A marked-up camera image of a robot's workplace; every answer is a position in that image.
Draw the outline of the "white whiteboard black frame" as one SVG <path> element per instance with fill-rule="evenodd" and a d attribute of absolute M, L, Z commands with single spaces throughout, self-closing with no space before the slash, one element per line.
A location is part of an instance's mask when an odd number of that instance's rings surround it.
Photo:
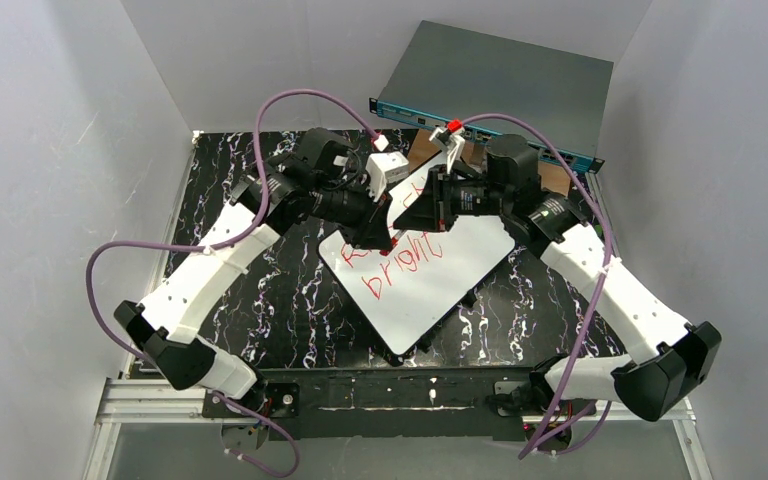
<path fill-rule="evenodd" d="M 402 354 L 514 247 L 499 217 L 464 215 L 448 232 L 405 231 L 387 255 L 355 249 L 338 232 L 320 242 L 318 253 L 361 318 Z"/>

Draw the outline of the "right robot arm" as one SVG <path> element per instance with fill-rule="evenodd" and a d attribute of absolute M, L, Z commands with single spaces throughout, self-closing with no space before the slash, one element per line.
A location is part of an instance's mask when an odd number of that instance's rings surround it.
<path fill-rule="evenodd" d="M 619 257 L 606 258 L 594 226 L 566 197 L 541 185 L 539 153 L 519 135 L 491 139 L 486 168 L 429 169 L 420 196 L 395 220 L 398 230 L 444 232 L 462 216 L 497 216 L 515 243 L 560 274 L 619 336 L 625 354 L 576 360 L 558 354 L 509 393 L 489 396 L 508 412 L 547 411 L 564 400 L 624 404 L 656 421 L 704 382 L 722 342 L 709 322 L 692 324 L 652 294 Z"/>

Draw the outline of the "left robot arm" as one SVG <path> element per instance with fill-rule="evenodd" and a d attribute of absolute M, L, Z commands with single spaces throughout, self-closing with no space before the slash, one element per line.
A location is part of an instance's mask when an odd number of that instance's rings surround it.
<path fill-rule="evenodd" d="M 256 368 L 199 331 L 250 263 L 292 226 L 318 218 L 354 248 L 391 247 L 388 189 L 410 169 L 403 153 L 382 151 L 385 142 L 378 138 L 361 159 L 344 137 L 307 131 L 295 150 L 270 157 L 232 190 L 196 250 L 154 291 L 120 303 L 116 321 L 175 389 L 200 386 L 231 399 L 261 394 L 265 382 Z"/>

